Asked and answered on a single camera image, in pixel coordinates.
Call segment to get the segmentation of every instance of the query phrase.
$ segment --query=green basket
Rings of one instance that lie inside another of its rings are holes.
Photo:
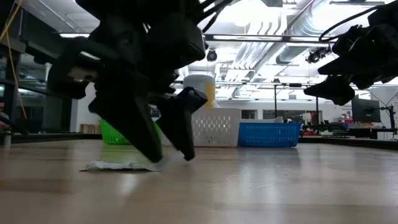
[[[102,138],[105,144],[110,144],[110,145],[131,145],[131,143],[123,137],[122,134],[119,133],[116,129],[114,129],[108,122],[105,120],[99,121],[99,125],[101,126],[101,133],[102,133]],[[154,122],[155,130],[157,133],[157,137],[159,140],[160,138],[160,129],[156,122]]]

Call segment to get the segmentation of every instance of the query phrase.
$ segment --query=blue basket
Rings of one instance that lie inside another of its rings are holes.
[[[241,123],[238,144],[243,147],[294,147],[300,123]]]

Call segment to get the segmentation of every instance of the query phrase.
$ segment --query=yellow cable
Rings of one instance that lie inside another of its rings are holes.
[[[21,96],[21,94],[19,93],[18,79],[17,79],[16,70],[15,70],[15,67],[14,67],[14,61],[13,61],[13,59],[12,59],[11,44],[10,44],[10,39],[9,39],[9,35],[8,35],[8,29],[9,29],[11,23],[13,22],[13,20],[15,19],[15,17],[17,16],[18,11],[19,11],[19,9],[21,8],[22,2],[23,2],[23,0],[19,0],[19,4],[17,5],[16,10],[15,10],[14,13],[12,14],[12,16],[11,16],[11,18],[10,18],[8,24],[6,24],[6,26],[5,26],[4,30],[3,30],[3,32],[2,32],[1,35],[0,35],[0,41],[2,40],[2,38],[4,37],[4,35],[6,35],[7,45],[8,45],[8,52],[9,52],[9,57],[10,57],[11,67],[12,67],[12,73],[13,73],[13,75],[14,75],[15,87],[16,87],[17,90],[18,90],[19,101],[20,101],[20,103],[21,103],[21,108],[22,108],[22,111],[23,111],[23,113],[24,113],[24,117],[25,117],[25,119],[27,119],[26,111],[25,111],[25,108],[24,108],[24,104],[22,103],[22,96]]]
[[[15,67],[14,67],[14,60],[12,59],[12,52],[11,52],[11,47],[10,47],[11,45],[10,45],[10,38],[9,38],[9,36],[8,36],[8,31],[6,31],[6,38],[7,38],[7,44],[8,44],[8,53],[9,53],[9,55],[10,55],[10,62],[11,62],[12,74],[14,75],[14,79],[15,79],[15,87],[16,87],[17,90],[18,90],[19,101],[20,101],[20,103],[21,103],[22,112],[24,112],[24,117],[25,117],[25,119],[27,119],[26,111],[25,111],[25,108],[24,108],[24,104],[23,104],[23,102],[22,102],[22,96],[21,96],[21,93],[19,93],[17,73],[16,73]]]

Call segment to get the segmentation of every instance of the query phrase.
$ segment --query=white basket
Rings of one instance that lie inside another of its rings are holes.
[[[193,142],[196,147],[236,147],[238,145],[241,110],[202,108],[192,115]],[[162,144],[170,146],[162,135]]]

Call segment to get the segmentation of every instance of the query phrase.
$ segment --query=robotic arm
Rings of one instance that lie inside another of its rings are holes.
[[[369,27],[353,26],[348,32],[329,39],[323,37],[336,27],[375,11],[368,16]],[[349,84],[360,90],[375,82],[388,83],[398,76],[398,1],[375,6],[334,25],[320,37],[320,42],[338,38],[332,51],[340,57],[318,69],[327,79],[304,93],[345,105],[355,96]]]
[[[162,158],[149,104],[157,105],[156,121],[186,160],[195,157],[191,115],[206,102],[193,88],[178,95],[170,85],[176,69],[205,58],[205,41],[197,25],[214,14],[208,29],[232,0],[76,0],[100,20],[86,38],[77,37],[53,63],[48,88],[81,99],[90,82],[96,98],[89,105],[150,161]]]

